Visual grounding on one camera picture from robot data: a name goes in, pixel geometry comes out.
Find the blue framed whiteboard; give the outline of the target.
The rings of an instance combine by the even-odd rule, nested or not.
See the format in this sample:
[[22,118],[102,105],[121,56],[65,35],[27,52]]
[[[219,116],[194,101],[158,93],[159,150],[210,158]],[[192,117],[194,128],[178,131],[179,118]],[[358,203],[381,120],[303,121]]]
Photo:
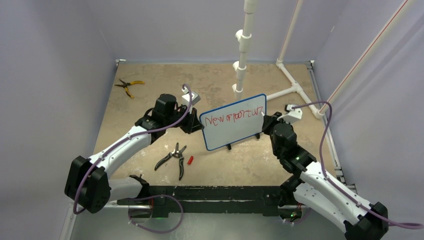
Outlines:
[[267,112],[263,93],[200,114],[206,149],[213,151],[261,133],[261,112]]

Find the red marker cap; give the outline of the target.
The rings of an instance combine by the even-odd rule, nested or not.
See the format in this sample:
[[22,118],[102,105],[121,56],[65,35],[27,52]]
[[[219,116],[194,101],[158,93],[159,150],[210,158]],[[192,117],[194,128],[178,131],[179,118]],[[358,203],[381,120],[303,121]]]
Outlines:
[[194,157],[193,157],[193,156],[191,156],[191,157],[189,158],[189,160],[188,160],[187,164],[188,164],[188,165],[191,165],[191,164],[192,164],[192,162],[193,162],[193,160],[194,160]]

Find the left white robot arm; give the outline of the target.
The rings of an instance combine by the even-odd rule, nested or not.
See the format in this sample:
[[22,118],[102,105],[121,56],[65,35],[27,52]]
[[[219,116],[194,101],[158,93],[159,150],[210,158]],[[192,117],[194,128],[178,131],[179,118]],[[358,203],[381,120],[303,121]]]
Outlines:
[[131,199],[138,205],[149,199],[149,184],[141,177],[131,175],[112,180],[111,176],[142,149],[153,144],[168,128],[180,128],[186,134],[203,129],[193,106],[201,99],[195,91],[186,93],[178,104],[174,95],[162,93],[154,107],[148,109],[125,135],[106,149],[88,157],[76,157],[70,165],[64,194],[78,206],[94,214],[108,202]]

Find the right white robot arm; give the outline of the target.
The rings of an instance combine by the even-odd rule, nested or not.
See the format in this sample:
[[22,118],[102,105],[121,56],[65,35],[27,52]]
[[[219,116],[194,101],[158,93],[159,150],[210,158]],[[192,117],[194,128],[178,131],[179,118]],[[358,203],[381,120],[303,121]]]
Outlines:
[[279,205],[302,203],[337,226],[347,240],[380,240],[389,224],[388,209],[360,197],[338,181],[297,142],[297,135],[282,114],[264,115],[262,131],[270,137],[272,151],[292,176],[280,187]]

